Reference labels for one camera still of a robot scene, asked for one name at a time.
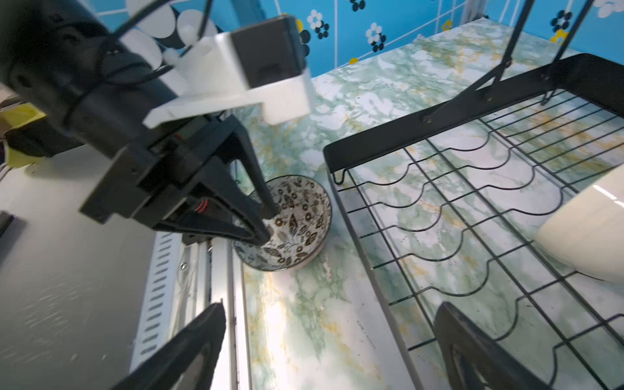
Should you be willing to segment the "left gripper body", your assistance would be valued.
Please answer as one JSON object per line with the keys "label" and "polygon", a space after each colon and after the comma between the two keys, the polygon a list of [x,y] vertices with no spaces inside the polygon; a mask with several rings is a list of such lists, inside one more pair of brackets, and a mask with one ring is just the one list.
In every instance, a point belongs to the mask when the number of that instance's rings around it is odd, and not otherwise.
{"label": "left gripper body", "polygon": [[149,130],[116,154],[81,213],[99,224],[117,214],[154,231],[209,236],[194,230],[195,214],[208,206],[198,173],[230,175],[236,128],[246,130],[234,116],[200,115]]}

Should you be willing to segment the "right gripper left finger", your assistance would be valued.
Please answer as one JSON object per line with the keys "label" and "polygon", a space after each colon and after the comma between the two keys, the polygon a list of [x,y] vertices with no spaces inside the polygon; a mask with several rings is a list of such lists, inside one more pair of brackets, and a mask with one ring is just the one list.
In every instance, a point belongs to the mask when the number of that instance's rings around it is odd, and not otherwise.
{"label": "right gripper left finger", "polygon": [[209,389],[226,332],[226,313],[213,303],[115,389]]}

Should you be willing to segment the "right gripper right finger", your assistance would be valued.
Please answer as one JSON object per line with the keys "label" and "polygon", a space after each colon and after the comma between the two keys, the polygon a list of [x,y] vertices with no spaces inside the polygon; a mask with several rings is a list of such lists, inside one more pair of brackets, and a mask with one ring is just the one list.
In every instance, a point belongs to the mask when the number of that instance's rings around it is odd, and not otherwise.
{"label": "right gripper right finger", "polygon": [[547,389],[450,302],[435,314],[435,337],[452,389]]}

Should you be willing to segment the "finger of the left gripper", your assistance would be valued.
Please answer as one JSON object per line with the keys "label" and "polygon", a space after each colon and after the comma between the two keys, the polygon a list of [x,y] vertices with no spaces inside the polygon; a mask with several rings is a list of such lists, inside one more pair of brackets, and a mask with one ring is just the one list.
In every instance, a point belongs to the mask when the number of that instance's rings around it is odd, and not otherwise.
{"label": "finger of the left gripper", "polygon": [[232,160],[240,161],[258,196],[258,202],[253,206],[254,212],[261,219],[273,219],[280,210],[274,203],[271,191],[264,180],[248,133],[244,128],[236,128],[232,137]]}
{"label": "finger of the left gripper", "polygon": [[244,194],[226,170],[202,170],[198,184],[206,190],[208,206],[195,214],[195,232],[250,245],[269,242],[264,221],[272,218],[272,197],[265,182],[255,180],[254,197]]}

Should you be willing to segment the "black floral pink bowl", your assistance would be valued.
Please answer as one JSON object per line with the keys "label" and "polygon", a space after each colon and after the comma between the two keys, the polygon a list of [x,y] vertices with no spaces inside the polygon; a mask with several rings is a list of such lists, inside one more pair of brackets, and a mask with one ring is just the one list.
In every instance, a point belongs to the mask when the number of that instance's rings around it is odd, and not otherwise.
{"label": "black floral pink bowl", "polygon": [[325,246],[332,225],[328,192],[303,175],[283,175],[269,180],[279,214],[265,222],[271,240],[258,246],[236,241],[240,260],[259,271],[284,271],[305,266]]}

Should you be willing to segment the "plain white bowl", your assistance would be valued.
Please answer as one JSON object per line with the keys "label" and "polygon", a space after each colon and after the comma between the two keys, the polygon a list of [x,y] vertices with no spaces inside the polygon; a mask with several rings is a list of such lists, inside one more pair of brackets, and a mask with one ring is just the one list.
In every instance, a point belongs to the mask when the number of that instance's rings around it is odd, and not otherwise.
{"label": "plain white bowl", "polygon": [[535,242],[595,279],[623,282],[623,166],[589,185],[550,217]]}

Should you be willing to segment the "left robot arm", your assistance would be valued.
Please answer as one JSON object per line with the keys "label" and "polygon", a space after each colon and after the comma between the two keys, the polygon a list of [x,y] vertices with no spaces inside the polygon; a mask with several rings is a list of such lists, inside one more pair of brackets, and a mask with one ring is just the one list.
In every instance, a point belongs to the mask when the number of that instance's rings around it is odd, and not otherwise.
{"label": "left robot arm", "polygon": [[1,82],[112,161],[81,212],[100,224],[119,215],[160,232],[267,243],[278,208],[245,127],[213,115],[146,127],[175,95],[120,43],[98,75],[108,34],[77,1],[1,4]]}

